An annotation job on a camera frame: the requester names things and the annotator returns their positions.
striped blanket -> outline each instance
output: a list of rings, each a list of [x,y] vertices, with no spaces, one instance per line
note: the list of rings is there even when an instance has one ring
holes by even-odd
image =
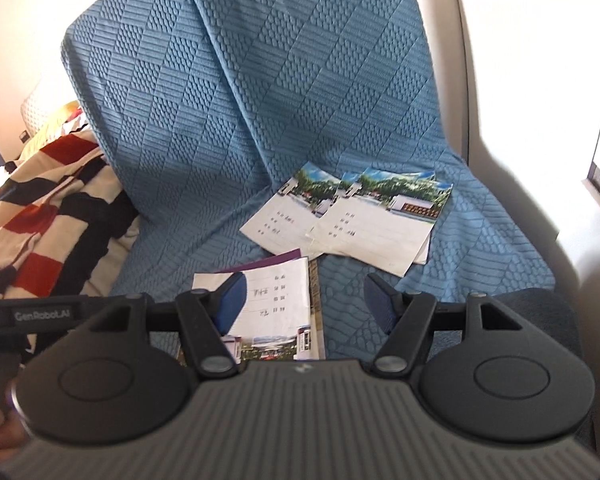
[[[10,169],[0,187],[0,299],[106,296],[139,217],[86,120]]]

quilted fabric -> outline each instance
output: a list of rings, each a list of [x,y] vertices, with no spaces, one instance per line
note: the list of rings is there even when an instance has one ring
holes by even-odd
[[[114,294],[167,300],[194,272],[265,256],[238,228],[307,160],[454,183],[429,263],[399,288],[459,301],[554,284],[445,142],[416,0],[99,0],[62,54],[143,217]],[[328,356],[369,358],[384,339],[362,299],[373,269],[339,256],[319,268]]]

